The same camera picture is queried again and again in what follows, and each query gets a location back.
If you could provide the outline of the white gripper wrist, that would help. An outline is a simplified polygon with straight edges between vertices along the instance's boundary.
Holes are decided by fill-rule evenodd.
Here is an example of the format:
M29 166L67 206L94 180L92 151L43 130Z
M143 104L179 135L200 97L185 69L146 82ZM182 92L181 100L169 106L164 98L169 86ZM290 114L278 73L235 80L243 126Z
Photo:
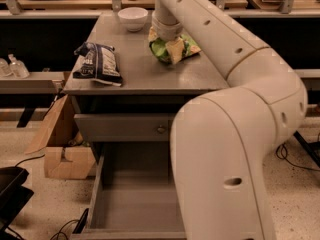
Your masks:
M182 30L182 24L167 7L159 0L156 0L155 9L152 13L152 27L149 29L148 41L154 42L158 36L162 40L168 41L165 47L172 64L177 64L183 59L184 41L182 38L178 38Z

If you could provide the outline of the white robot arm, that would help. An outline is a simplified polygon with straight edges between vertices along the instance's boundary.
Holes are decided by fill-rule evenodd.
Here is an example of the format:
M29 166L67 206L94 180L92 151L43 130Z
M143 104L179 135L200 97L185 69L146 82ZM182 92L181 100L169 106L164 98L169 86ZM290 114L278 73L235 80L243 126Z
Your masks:
M174 118L171 163L187 240L276 240L263 159L301 125L307 92L264 41L207 0L157 0L227 81Z

